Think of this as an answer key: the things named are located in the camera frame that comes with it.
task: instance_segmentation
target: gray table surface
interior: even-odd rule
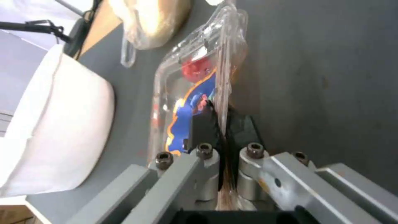
[[[251,114],[272,153],[303,151],[316,165],[343,162],[398,194],[398,1],[238,0],[249,14],[245,63],[231,103]],[[162,57],[214,10],[194,0],[165,46],[119,64],[119,26],[80,62],[116,95],[109,140],[78,188],[27,200],[64,223],[130,164],[145,165],[153,78]]]

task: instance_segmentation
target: red object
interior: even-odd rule
[[[181,70],[185,78],[189,82],[197,83],[205,78],[211,69],[211,62],[207,57],[201,58],[196,61],[189,59],[182,63]]]

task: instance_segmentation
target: white cylinder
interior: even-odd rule
[[[0,196],[80,185],[101,155],[113,111],[112,86],[61,45],[51,48],[0,140]]]

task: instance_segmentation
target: plastic bag handle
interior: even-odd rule
[[[135,62],[136,51],[137,50],[134,48],[133,44],[127,40],[126,33],[124,33],[122,38],[120,63],[126,68],[131,67]]]

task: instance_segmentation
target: clear plastic packaging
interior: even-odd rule
[[[185,152],[190,119],[208,100],[225,134],[230,76],[246,55],[247,19],[227,0],[163,58],[154,81],[148,161],[160,151]]]
[[[164,45],[178,30],[191,9],[191,0],[111,0],[123,21],[121,64],[134,64],[136,49]]]

